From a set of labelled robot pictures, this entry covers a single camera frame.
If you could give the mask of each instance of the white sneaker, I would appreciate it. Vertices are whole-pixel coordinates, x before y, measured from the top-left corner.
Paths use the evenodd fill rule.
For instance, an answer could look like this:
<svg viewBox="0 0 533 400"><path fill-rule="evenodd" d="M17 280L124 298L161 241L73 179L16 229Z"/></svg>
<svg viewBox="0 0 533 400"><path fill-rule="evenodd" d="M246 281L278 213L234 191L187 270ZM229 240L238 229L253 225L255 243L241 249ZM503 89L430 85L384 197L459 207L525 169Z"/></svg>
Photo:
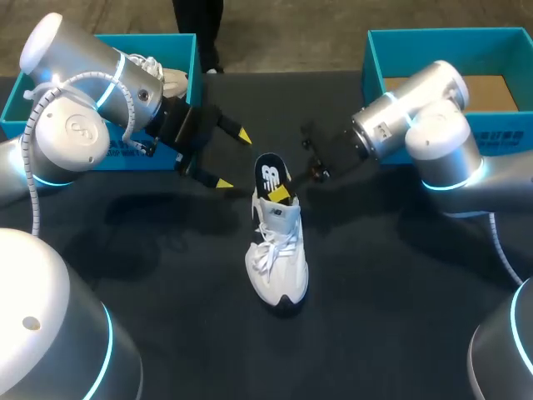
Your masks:
<svg viewBox="0 0 533 400"><path fill-rule="evenodd" d="M154 57L141 54L125 54L133 63L163 82L163 96L182 98L187 94L189 80L187 74L179 69L163 68Z"/></svg>
<svg viewBox="0 0 533 400"><path fill-rule="evenodd" d="M260 156L255 174L254 238L245 258L248 277L263 302L291 311L303 300L309 282L300 203L286 187L291 178L276 154Z"/></svg>

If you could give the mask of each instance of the teal box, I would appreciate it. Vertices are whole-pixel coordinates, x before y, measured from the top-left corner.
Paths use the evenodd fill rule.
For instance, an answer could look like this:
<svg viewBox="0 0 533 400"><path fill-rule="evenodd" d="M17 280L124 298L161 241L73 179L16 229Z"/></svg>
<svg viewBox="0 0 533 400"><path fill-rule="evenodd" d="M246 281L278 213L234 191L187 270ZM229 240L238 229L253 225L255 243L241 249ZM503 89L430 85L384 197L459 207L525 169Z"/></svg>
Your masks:
<svg viewBox="0 0 533 400"><path fill-rule="evenodd" d="M179 69L188 73L187 102L194 106L202 104L202 69L197 52L196 36L191 34L158 35L97 35L104 43L126 54L137 53L152 56L165 68ZM0 125L7 138L21 134L31 112L32 103L22 94L33 89L32 79L22 72L7 100L0 117ZM95 168L100 171L161 171L173 170L177 153L167 146L159 145L153 157L146 157L122 142L123 128L107 122L111 146L107 157ZM152 137L144 131L135 132L132 139L151 143Z"/></svg>
<svg viewBox="0 0 533 400"><path fill-rule="evenodd" d="M518 112L466 112L481 153L533 148L533 41L521 27L369 31L362 70L368 105L386 92L384 78L409 77L436 60L463 76L501 75ZM405 149L384 163L409 163Z"/></svg>

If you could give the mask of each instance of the cable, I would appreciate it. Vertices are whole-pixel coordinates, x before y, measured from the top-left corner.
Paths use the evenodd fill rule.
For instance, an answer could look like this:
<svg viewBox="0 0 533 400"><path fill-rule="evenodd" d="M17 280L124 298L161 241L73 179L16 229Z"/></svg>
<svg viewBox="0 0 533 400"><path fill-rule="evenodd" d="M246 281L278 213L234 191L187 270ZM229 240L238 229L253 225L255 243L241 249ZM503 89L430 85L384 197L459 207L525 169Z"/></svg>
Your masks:
<svg viewBox="0 0 533 400"><path fill-rule="evenodd" d="M491 232L492 232L492 242L494 243L494 247L496 248L496 252L498 253L498 257L500 257L501 262L503 263L503 266L506 268L509 275L511 275L511 278L513 278L513 281L520 286L522 283L524 283L518 274L515 272L509 261L507 260L506 254L503 252L503 248L501 248L500 239L498 238L498 231L496 229L496 217L493 212L489 214L489 221L491 223Z"/></svg>
<svg viewBox="0 0 533 400"><path fill-rule="evenodd" d="M37 102L37 105L32 110L32 113L30 114L30 117L28 118L26 122L26 127L24 128L24 134L22 135L22 160L24 162L24 172L26 173L27 188L30 192L30 198L32 200L32 215L33 215L32 235L33 236L36 236L36 237L39 236L40 225L41 225L41 210L39 206L39 196L37 194L37 188L35 186L35 181L33 179L32 165L30 161L30 142L32 138L32 133L44 109L51 102L53 102L55 99L61 96L62 90L64 90L62 89L62 87L70 86L76 83L77 81L81 81L83 79L90 79L90 78L100 78L110 83L113 83L122 92L122 94L124 95L124 98L126 99L127 112L128 112L126 131L122 135L122 140L126 144L133 146L134 148L136 148L143 154L146 153L146 149L144 148L143 145L141 145L139 142L135 142L131 140L130 138L133 132L133 128L135 126L135 108L133 105L132 94L127 89L127 87L124 86L124 84L118 81L116 78L103 72L90 72L90 73L83 72L83 73L76 75L75 77L71 77L67 81L59 84L57 87L47 90L41 96L41 98Z"/></svg>

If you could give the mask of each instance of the new balance logo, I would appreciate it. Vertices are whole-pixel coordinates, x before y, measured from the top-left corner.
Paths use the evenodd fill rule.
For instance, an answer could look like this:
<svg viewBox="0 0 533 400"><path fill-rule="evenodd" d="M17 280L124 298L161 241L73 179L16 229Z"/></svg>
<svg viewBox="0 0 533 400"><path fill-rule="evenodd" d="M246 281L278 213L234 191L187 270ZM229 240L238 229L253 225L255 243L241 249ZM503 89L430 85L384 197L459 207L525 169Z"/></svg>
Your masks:
<svg viewBox="0 0 533 400"><path fill-rule="evenodd" d="M277 168L268 167L267 165L263 165L261 170L263 173L263 179L265 180L263 187L268 192L273 192L278 186L280 186L280 173L277 171Z"/></svg>

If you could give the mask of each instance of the shoe tongue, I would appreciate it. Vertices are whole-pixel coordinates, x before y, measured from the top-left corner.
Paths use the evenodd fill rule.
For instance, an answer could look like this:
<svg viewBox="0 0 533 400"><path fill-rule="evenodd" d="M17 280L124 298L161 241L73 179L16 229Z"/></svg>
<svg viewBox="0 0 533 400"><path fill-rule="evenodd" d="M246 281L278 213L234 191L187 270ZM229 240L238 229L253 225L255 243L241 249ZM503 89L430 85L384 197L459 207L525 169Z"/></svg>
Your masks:
<svg viewBox="0 0 533 400"><path fill-rule="evenodd" d="M287 235L296 224L300 216L300 206L286 206L278 202L270 202L263 197L259 198L263 222L271 231Z"/></svg>

